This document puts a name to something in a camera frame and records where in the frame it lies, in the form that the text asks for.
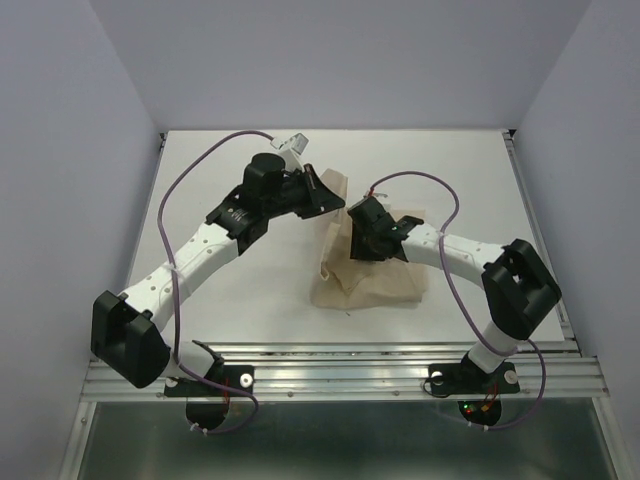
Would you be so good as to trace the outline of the beige cloth drape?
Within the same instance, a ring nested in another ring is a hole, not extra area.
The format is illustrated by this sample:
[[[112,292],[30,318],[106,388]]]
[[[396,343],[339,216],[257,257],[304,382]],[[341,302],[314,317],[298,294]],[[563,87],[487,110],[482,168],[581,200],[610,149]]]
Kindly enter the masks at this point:
[[[347,311],[422,301],[428,289],[424,266],[350,258],[352,221],[345,208],[329,213],[316,232],[322,243],[310,290],[314,306]]]

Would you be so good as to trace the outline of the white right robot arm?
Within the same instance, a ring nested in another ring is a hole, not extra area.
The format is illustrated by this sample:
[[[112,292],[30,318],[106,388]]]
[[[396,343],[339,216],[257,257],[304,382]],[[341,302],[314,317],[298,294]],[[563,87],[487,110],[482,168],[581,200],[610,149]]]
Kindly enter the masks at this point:
[[[495,380],[498,367],[530,339],[561,300],[559,285],[525,240],[500,245],[448,235],[417,217],[394,219],[373,197],[356,203],[348,215],[353,259],[397,259],[442,270],[465,318],[470,315],[453,278],[483,290],[491,322],[460,366],[461,381],[472,390],[482,390]]]

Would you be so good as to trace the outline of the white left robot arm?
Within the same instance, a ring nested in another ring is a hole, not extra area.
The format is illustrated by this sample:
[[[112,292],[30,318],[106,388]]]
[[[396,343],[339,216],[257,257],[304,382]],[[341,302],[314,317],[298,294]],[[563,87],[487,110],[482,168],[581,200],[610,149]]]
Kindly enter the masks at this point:
[[[290,213],[314,218],[344,205],[297,154],[254,155],[242,182],[164,264],[122,293],[105,291],[94,301],[92,353],[134,387],[149,386],[170,364],[162,332],[177,306],[260,239],[270,220]]]

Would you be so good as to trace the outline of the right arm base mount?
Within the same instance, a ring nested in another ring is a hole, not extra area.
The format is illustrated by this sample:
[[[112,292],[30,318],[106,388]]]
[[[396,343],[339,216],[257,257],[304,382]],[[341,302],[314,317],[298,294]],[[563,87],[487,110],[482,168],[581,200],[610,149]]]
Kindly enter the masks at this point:
[[[459,363],[427,366],[422,390],[433,398],[460,396],[458,410],[472,425],[496,427],[502,415],[501,395],[520,392],[513,363],[501,361],[492,373],[486,373],[465,355]]]

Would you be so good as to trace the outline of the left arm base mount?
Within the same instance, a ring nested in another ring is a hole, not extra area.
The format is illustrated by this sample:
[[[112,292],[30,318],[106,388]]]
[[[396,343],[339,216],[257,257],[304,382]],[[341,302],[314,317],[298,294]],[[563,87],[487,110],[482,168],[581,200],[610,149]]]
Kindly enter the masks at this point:
[[[205,437],[238,432],[248,427],[259,412],[259,402],[251,392],[234,387],[227,381],[224,365],[221,354],[204,342],[192,340],[174,345],[171,360],[163,372],[165,377],[191,381],[210,393],[221,395],[220,408],[205,405],[191,408],[190,413],[186,409],[189,429]],[[251,411],[234,413],[231,404],[233,398],[248,399],[252,405]]]

